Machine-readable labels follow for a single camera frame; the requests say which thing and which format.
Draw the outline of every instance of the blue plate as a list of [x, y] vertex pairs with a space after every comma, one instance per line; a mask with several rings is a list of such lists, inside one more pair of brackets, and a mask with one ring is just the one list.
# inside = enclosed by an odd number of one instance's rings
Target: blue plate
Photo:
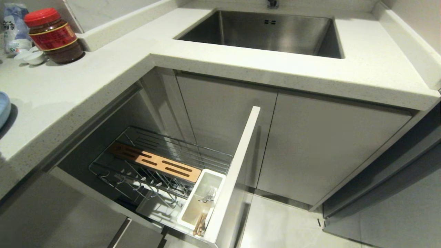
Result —
[[10, 113], [11, 101], [6, 93], [0, 91], [0, 128], [2, 128]]

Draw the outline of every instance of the dish rack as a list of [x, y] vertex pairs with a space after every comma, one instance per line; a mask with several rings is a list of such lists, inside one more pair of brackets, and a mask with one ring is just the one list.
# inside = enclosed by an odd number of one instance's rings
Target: dish rack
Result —
[[159, 198], [166, 206], [182, 207], [178, 198], [188, 199], [194, 182], [116, 156], [112, 147], [122, 144], [192, 166], [226, 175], [232, 156], [154, 131], [127, 127], [90, 165], [89, 171], [139, 206], [143, 201]]

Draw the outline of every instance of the glass jar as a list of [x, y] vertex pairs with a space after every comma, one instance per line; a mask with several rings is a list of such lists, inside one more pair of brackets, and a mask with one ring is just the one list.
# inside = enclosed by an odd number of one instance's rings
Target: glass jar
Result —
[[37, 10], [24, 18], [35, 45], [57, 64], [81, 59], [84, 51], [71, 26], [54, 8]]

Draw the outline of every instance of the red lid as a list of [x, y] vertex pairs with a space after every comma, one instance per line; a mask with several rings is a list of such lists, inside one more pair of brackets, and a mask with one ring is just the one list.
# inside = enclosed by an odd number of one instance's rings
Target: red lid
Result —
[[24, 21], [28, 27], [40, 26], [60, 19], [61, 16], [54, 8], [41, 9], [27, 14]]

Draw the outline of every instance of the tiled floor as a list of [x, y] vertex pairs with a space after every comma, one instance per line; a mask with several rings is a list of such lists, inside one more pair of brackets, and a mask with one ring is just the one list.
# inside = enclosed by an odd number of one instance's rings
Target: tiled floor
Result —
[[[324, 233], [320, 214], [310, 213], [254, 195], [240, 248], [367, 248], [359, 243]], [[197, 248], [177, 235], [166, 236], [165, 248]]]

